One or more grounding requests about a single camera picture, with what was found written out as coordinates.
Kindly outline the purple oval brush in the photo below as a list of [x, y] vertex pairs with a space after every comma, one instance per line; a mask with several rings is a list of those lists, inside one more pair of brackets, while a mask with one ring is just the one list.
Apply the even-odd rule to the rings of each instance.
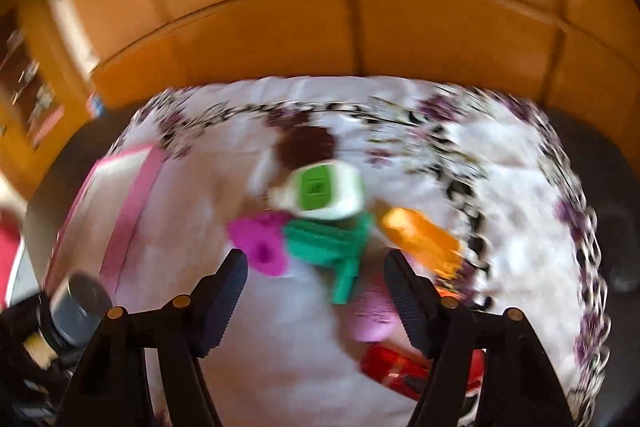
[[399, 324], [390, 293], [381, 280], [367, 280], [348, 305], [347, 329], [358, 343], [382, 343]]

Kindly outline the pink cardboard tray box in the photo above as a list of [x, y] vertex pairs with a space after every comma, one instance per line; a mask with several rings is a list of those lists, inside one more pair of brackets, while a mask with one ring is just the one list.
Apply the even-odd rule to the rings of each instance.
[[115, 295], [131, 239], [165, 159], [159, 146], [147, 145], [93, 165], [56, 236], [43, 283], [48, 294], [70, 274], [85, 272]]

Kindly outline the wooden shelf cabinet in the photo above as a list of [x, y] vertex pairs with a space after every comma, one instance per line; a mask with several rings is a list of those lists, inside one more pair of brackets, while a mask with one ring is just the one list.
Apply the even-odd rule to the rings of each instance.
[[49, 0], [1, 0], [1, 173], [24, 199], [93, 118]]

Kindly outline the dark brown carved ornament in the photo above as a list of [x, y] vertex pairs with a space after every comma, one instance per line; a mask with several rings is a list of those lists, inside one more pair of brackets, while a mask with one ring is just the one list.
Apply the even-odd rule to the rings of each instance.
[[323, 127], [299, 126], [286, 130], [276, 146], [280, 164], [295, 170], [334, 157], [336, 139]]

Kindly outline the magenta plastic cup piece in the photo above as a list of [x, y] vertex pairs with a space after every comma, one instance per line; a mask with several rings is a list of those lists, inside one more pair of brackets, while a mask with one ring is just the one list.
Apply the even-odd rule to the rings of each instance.
[[236, 218], [227, 225], [229, 239], [246, 254], [250, 269], [267, 277], [288, 274], [284, 228], [291, 216], [282, 211], [263, 211]]

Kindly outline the green plastic spool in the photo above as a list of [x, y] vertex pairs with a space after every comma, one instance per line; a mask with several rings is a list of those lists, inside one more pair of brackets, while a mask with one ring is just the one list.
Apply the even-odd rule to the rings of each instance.
[[341, 225], [293, 219], [283, 229], [285, 247], [291, 256], [333, 271], [334, 305], [346, 305], [352, 295], [372, 221], [372, 216], [364, 212]]

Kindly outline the white green plug device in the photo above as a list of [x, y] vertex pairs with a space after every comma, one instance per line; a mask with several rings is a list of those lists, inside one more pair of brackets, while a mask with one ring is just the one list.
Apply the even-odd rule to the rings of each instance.
[[268, 191], [269, 205], [291, 215], [318, 221], [340, 221], [364, 209], [364, 184], [357, 167], [330, 159], [293, 170]]

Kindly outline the red plastic toy piece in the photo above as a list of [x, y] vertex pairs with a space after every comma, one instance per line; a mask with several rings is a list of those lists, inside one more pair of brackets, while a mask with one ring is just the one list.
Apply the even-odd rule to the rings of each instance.
[[406, 398], [418, 401], [430, 376], [433, 363], [375, 343], [360, 360], [360, 371], [372, 381]]

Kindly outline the orange linked cube blocks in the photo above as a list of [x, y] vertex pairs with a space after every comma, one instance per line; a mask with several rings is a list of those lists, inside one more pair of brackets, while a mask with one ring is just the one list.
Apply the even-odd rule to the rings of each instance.
[[457, 275], [463, 261], [459, 239], [439, 228], [421, 211], [390, 208], [380, 225], [390, 241], [425, 269], [445, 280]]

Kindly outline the white embroidered floral tablecloth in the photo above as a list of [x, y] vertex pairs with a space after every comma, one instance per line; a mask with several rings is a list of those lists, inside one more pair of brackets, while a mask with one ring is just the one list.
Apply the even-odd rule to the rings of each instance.
[[304, 120], [358, 168], [364, 208], [421, 211], [461, 245], [445, 288], [492, 312], [521, 308], [585, 426], [608, 363], [597, 218], [550, 121], [527, 100], [399, 77], [267, 77], [168, 89], [105, 154], [166, 154], [115, 303], [142, 311], [221, 264], [228, 223], [269, 207], [288, 177], [278, 139]]

